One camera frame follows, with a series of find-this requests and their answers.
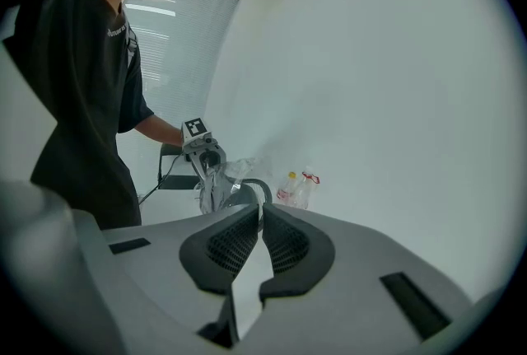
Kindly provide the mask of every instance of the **plastic bag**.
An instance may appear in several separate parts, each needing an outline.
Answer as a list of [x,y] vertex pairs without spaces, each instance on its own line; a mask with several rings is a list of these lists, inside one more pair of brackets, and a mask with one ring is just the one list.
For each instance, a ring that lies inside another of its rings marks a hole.
[[238,204],[273,201],[268,166],[262,159],[228,161],[209,168],[199,189],[199,208],[208,214]]

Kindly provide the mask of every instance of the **plastic bottle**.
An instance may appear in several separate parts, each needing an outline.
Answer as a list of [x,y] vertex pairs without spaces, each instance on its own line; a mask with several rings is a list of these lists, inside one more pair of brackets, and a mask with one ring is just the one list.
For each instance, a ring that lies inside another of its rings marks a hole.
[[296,208],[307,209],[310,196],[320,184],[320,178],[309,171],[302,172],[301,182],[296,187],[294,194],[289,198],[289,205]]
[[287,179],[283,182],[282,186],[278,188],[277,197],[280,203],[289,205],[291,196],[296,188],[297,180],[296,173],[289,172]]

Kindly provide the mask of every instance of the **black slot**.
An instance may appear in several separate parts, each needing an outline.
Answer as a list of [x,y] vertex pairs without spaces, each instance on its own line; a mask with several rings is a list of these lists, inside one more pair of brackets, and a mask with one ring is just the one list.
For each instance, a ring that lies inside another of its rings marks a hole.
[[144,238],[137,238],[135,240],[118,242],[117,244],[111,244],[108,246],[113,254],[121,254],[147,245],[150,245],[150,241],[147,241]]
[[404,273],[380,278],[422,340],[443,330],[450,320]]

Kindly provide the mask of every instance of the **man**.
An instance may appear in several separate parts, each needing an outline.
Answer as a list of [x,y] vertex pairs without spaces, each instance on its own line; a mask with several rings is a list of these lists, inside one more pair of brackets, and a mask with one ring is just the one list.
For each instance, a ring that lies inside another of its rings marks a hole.
[[4,42],[58,121],[32,181],[92,213],[102,229],[141,224],[116,134],[135,128],[182,145],[180,130],[155,116],[142,96],[141,54],[137,47],[128,61],[122,1],[22,0],[15,34]]

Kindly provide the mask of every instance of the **white wall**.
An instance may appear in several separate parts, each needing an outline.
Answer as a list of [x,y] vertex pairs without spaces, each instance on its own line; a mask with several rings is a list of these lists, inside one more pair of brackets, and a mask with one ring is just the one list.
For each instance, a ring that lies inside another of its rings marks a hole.
[[523,245],[520,41],[505,0],[241,0],[207,117],[230,159],[311,164],[310,209],[382,231],[477,300]]

